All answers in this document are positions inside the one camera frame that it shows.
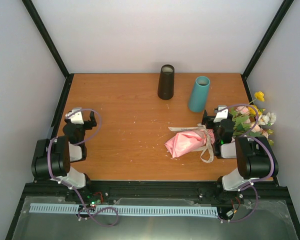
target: pink flower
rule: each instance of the pink flower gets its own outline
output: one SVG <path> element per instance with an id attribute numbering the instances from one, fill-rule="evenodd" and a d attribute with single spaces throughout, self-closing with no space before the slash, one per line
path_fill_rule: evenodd
<path id="1" fill-rule="evenodd" d="M 252 122 L 251 124 L 250 124 L 250 127 L 252 128 L 253 126 L 254 126 L 254 122 Z M 260 128 L 260 126 L 257 124 L 252 130 L 251 130 L 251 132 L 254 132 L 254 133 L 256 133 L 256 132 L 260 132 L 260 130 L 261 130 L 261 128 Z"/>
<path id="2" fill-rule="evenodd" d="M 248 118 L 248 119 L 244 122 L 244 124 L 249 124 L 249 123 L 251 123 L 250 118 Z"/>
<path id="3" fill-rule="evenodd" d="M 267 133 L 267 131 L 265 131 L 265 130 L 262 130 L 262 133 L 261 133 L 263 136 L 265 136 L 266 137 L 266 139 L 268 139 L 268 137 L 269 137 L 269 133 Z"/>
<path id="4" fill-rule="evenodd" d="M 249 115 L 249 109 L 246 106 L 238 106 L 236 111 L 241 113 L 242 115 Z"/>

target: wooden table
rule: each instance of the wooden table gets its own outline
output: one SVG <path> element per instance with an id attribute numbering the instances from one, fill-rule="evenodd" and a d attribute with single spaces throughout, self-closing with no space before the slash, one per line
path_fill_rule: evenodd
<path id="1" fill-rule="evenodd" d="M 102 127 L 86 143 L 86 160 L 72 166 L 92 180 L 215 181 L 230 173 L 237 167 L 235 159 L 215 157 L 204 163 L 200 152 L 172 159 L 164 146 L 175 134 L 168 127 L 195 127 L 202 120 L 202 113 L 187 107 L 198 76 L 211 81 L 209 115 L 218 105 L 248 102 L 239 73 L 176 73 L 170 100 L 157 96 L 157 73 L 75 74 L 64 114 L 75 107 L 93 108 L 102 116 Z M 64 125 L 61 121 L 58 136 Z M 86 137 L 95 130 L 86 131 Z"/>

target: cable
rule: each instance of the cable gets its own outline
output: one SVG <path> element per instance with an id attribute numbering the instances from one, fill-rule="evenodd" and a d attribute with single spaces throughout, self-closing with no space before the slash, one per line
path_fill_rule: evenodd
<path id="1" fill-rule="evenodd" d="M 238 197 L 235 197 L 235 199 L 238 201 L 238 207 L 236 208 L 236 210 L 238 211 L 238 209 L 239 209 L 239 207 L 240 207 L 240 200 L 239 200 L 239 198 Z"/>
<path id="2" fill-rule="evenodd" d="M 231 205 L 232 205 L 233 211 L 235 211 L 236 209 L 235 209 L 234 201 L 232 201 L 232 199 L 231 199 Z"/>
<path id="3" fill-rule="evenodd" d="M 98 127 L 97 127 L 96 131 L 90 137 L 88 137 L 87 139 L 84 139 L 84 140 L 82 140 L 80 142 L 77 142 L 77 143 L 75 143 L 73 145 L 80 145 L 80 144 L 83 144 L 83 143 L 89 141 L 90 139 L 92 139 L 100 131 L 100 128 L 101 128 L 101 125 L 102 125 L 102 118 L 101 118 L 100 114 L 96 110 L 94 110 L 92 108 L 82 108 L 82 109 L 79 109 L 77 111 L 74 111 L 73 113 L 71 113 L 68 116 L 66 116 L 65 119 L 69 119 L 71 116 L 75 115 L 76 113 L 82 112 L 82 111 L 91 111 L 91 112 L 94 112 L 98 116 L 98 118 L 99 118 Z"/>
<path id="4" fill-rule="evenodd" d="M 88 209 L 88 210 L 89 210 L 89 209 L 96 209 L 96 207 L 87 207 L 86 209 Z M 103 212 L 104 210 L 107 210 L 107 209 L 112 210 L 113 207 L 107 206 L 107 207 L 105 207 L 105 208 L 102 208 L 102 209 L 100 209 L 99 211 L 95 212 L 95 213 L 92 215 L 92 217 L 98 215 L 99 213 L 101 213 L 101 212 Z M 78 211 L 78 218 L 82 218 L 82 216 L 80 216 L 80 213 L 81 213 L 83 210 L 85 210 L 85 209 L 82 208 L 80 211 Z"/>
<path id="5" fill-rule="evenodd" d="M 100 209 L 99 211 L 97 211 L 94 215 L 91 215 L 91 213 L 89 212 L 88 208 L 86 207 L 86 204 L 85 204 L 85 201 L 83 200 L 80 192 L 72 185 L 68 184 L 67 182 L 64 182 L 62 181 L 61 179 L 57 178 L 54 176 L 53 172 L 52 172 L 52 168 L 51 168 L 51 148 L 52 148 L 52 144 L 54 143 L 54 141 L 57 139 L 57 137 L 54 137 L 50 140 L 50 143 L 49 143 L 49 146 L 48 146 L 48 150 L 47 150 L 47 163 L 48 163 L 48 171 L 49 171 L 49 175 L 51 177 L 51 179 L 53 180 L 56 180 L 58 182 L 58 184 L 63 184 L 65 185 L 66 187 L 68 187 L 69 189 L 71 190 L 74 190 L 75 193 L 78 195 L 81 203 L 82 203 L 82 206 L 84 208 L 84 210 L 86 211 L 86 213 L 88 214 L 88 216 L 94 221 L 96 222 L 98 225 L 102 226 L 102 227 L 112 227 L 114 226 L 115 224 L 117 224 L 118 220 L 119 220 L 119 213 L 118 211 L 114 208 L 114 207 L 105 207 L 105 208 L 102 208 Z M 110 225 L 106 225 L 106 224 L 103 224 L 99 221 L 97 221 L 96 219 L 94 219 L 94 216 L 105 211 L 106 209 L 111 209 L 112 211 L 115 212 L 115 215 L 116 215 L 116 220 L 114 223 L 110 224 Z"/>
<path id="6" fill-rule="evenodd" d="M 102 193 L 100 191 L 95 192 L 93 195 L 97 196 L 98 194 L 100 194 L 100 201 L 101 201 L 101 203 L 103 203 L 104 202 L 104 197 L 102 196 Z"/>
<path id="7" fill-rule="evenodd" d="M 241 134 L 240 137 L 243 137 L 244 135 L 250 133 L 252 131 L 252 129 L 254 129 L 255 126 L 257 126 L 258 120 L 259 120 L 259 114 L 258 114 L 257 109 L 255 109 L 255 107 L 252 106 L 252 105 L 245 104 L 245 103 L 239 103 L 239 104 L 234 104 L 234 105 L 226 106 L 225 108 L 222 108 L 221 110 L 216 111 L 217 113 L 220 113 L 223 110 L 226 110 L 226 109 L 229 109 L 229 108 L 242 107 L 242 106 L 250 107 L 250 108 L 252 108 L 255 111 L 255 123 L 254 123 L 254 125 L 248 131 L 246 131 L 245 133 Z"/>
<path id="8" fill-rule="evenodd" d="M 252 186 L 252 185 L 249 185 L 247 188 L 252 188 L 253 191 L 254 191 L 254 193 L 255 193 L 255 206 L 254 206 L 254 208 L 251 210 L 251 212 L 249 212 L 248 215 L 244 216 L 243 218 L 240 218 L 240 219 L 238 219 L 238 220 L 228 220 L 228 221 L 227 221 L 228 223 L 239 223 L 239 222 L 241 222 L 241 221 L 243 221 L 243 220 L 246 220 L 246 219 L 249 218 L 249 217 L 255 212 L 255 210 L 257 209 L 257 207 L 258 207 L 258 202 L 259 202 L 258 192 L 257 192 L 256 188 L 255 188 L 254 186 Z M 222 218 L 219 217 L 219 216 L 217 216 L 217 218 L 221 221 L 221 223 L 223 223 L 223 222 L 225 221 L 224 219 L 222 219 Z"/>

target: black frame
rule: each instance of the black frame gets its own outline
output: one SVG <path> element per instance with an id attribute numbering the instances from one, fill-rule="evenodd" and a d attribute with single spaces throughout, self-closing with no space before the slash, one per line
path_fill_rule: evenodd
<path id="1" fill-rule="evenodd" d="M 61 92 L 59 102 L 57 104 L 54 117 L 51 123 L 52 134 L 51 138 L 56 137 L 60 122 L 62 120 L 62 114 L 65 109 L 68 94 L 71 88 L 74 74 L 69 73 L 56 46 L 54 45 L 44 23 L 42 22 L 33 2 L 31 0 L 22 0 L 24 6 L 29 12 L 34 24 L 39 30 L 43 40 L 45 41 L 47 47 L 49 48 L 52 56 L 54 57 L 57 65 L 59 66 L 62 74 L 65 77 L 64 86 Z M 260 44 L 255 50 L 251 60 L 249 61 L 246 69 L 241 74 L 243 85 L 247 94 L 249 101 L 252 101 L 252 96 L 249 90 L 247 79 L 261 57 L 263 51 L 274 35 L 276 29 L 284 18 L 285 14 L 289 10 L 290 6 L 294 0 L 283 0 L 280 8 L 278 9 L 276 15 L 274 16 L 271 24 L 269 25 L 267 31 L 265 32 Z M 176 198 L 176 199 L 186 199 L 194 201 L 195 203 L 201 204 L 211 204 L 215 207 L 231 207 L 229 202 L 219 203 L 214 201 L 209 197 L 200 197 L 200 192 L 203 189 L 215 188 L 218 182 L 139 182 L 139 181 L 91 181 L 92 191 L 101 191 L 103 193 L 108 193 L 105 197 L 105 201 L 113 202 L 120 198 Z M 278 179 L 275 177 L 272 182 L 258 182 L 255 184 L 258 195 L 263 200 L 285 200 L 297 233 L 300 239 L 300 224 L 299 220 L 290 198 L 289 191 L 286 187 L 279 186 Z M 84 188 L 80 190 L 82 195 L 87 194 L 87 190 Z M 230 195 L 238 194 L 237 192 L 229 192 Z M 251 189 L 244 191 L 244 199 L 253 199 L 255 193 Z M 12 223 L 10 225 L 6 240 L 11 240 L 18 223 L 18 219 L 23 207 L 25 197 L 27 196 L 56 196 L 65 197 L 69 201 L 78 202 L 79 199 L 74 195 L 73 191 L 69 191 L 65 186 L 59 185 L 52 181 L 34 181 L 33 183 L 26 183 L 24 190 L 22 192 L 21 198 L 19 200 L 18 206 L 16 208 Z"/>

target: white wall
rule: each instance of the white wall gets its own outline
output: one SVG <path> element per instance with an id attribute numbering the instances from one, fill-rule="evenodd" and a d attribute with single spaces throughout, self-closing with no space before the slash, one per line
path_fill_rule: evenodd
<path id="1" fill-rule="evenodd" d="M 283 0 L 34 0 L 72 73 L 242 73 Z"/>
<path id="2" fill-rule="evenodd" d="M 275 112 L 273 147 L 278 179 L 288 186 L 300 221 L 300 1 L 294 1 L 248 78 L 251 92 L 264 91 L 259 104 Z"/>
<path id="3" fill-rule="evenodd" d="M 21 0 L 0 0 L 0 240 L 5 239 L 38 139 L 64 83 Z"/>

